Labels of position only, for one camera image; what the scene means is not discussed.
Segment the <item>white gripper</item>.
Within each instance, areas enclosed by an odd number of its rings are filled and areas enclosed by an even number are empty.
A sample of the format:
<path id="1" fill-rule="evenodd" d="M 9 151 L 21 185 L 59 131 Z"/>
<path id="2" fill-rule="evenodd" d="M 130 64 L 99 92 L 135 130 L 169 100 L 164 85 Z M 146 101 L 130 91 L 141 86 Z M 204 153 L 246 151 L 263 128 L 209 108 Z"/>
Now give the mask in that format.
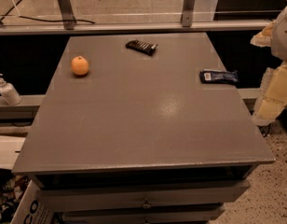
<path id="1" fill-rule="evenodd" d="M 269 47 L 272 55 L 287 61 L 287 6 L 274 21 L 254 35 L 251 44 Z M 267 126 L 275 121 L 287 106 L 287 62 L 276 69 L 268 68 L 262 78 L 259 96 L 253 109 L 253 122 Z"/>

